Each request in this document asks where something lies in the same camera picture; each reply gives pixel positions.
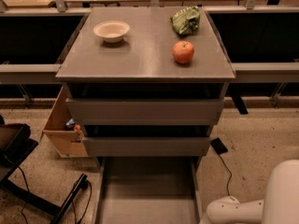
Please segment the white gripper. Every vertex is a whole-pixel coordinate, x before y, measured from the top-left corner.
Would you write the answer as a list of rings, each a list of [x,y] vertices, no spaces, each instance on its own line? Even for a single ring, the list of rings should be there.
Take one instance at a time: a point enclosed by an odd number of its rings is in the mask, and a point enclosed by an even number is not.
[[[227,196],[211,202],[199,224],[234,224],[237,222],[236,209],[240,201],[232,196]]]

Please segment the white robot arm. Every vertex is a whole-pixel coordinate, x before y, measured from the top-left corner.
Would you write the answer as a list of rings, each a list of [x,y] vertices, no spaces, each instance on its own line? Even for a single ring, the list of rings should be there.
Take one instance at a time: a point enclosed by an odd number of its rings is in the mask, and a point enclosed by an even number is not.
[[[299,224],[299,160],[273,169],[262,200],[218,199],[208,205],[199,224]]]

